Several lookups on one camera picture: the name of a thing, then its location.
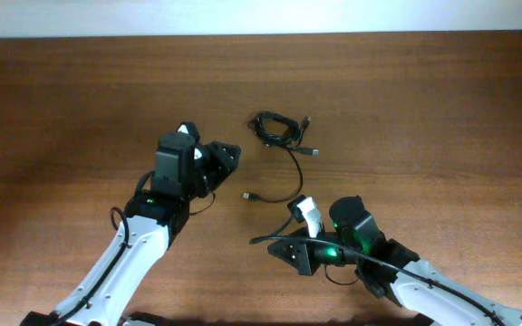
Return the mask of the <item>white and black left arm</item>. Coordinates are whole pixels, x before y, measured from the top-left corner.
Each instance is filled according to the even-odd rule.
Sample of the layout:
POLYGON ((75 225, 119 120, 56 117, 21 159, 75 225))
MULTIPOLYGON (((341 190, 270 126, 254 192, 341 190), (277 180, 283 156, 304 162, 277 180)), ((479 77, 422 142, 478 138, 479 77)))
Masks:
POLYGON ((236 169, 241 149, 191 131, 159 138, 155 168, 145 174, 124 208, 113 207, 117 232, 82 282, 48 314, 29 312, 26 325, 153 325, 124 316, 133 294, 189 220, 190 203, 214 192, 236 169))

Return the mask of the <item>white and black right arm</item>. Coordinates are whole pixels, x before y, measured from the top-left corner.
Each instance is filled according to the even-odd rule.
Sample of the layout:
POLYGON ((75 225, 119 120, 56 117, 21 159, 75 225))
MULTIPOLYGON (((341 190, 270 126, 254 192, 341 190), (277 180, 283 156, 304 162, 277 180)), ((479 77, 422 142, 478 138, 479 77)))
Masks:
POLYGON ((522 325, 522 310, 507 307, 453 282, 430 262, 378 228, 359 196, 342 197, 329 208, 333 231, 324 229, 311 197, 290 202, 291 217, 304 227, 262 236, 267 251, 304 276, 319 267, 354 268, 357 281, 376 298, 416 312, 427 325, 522 325))

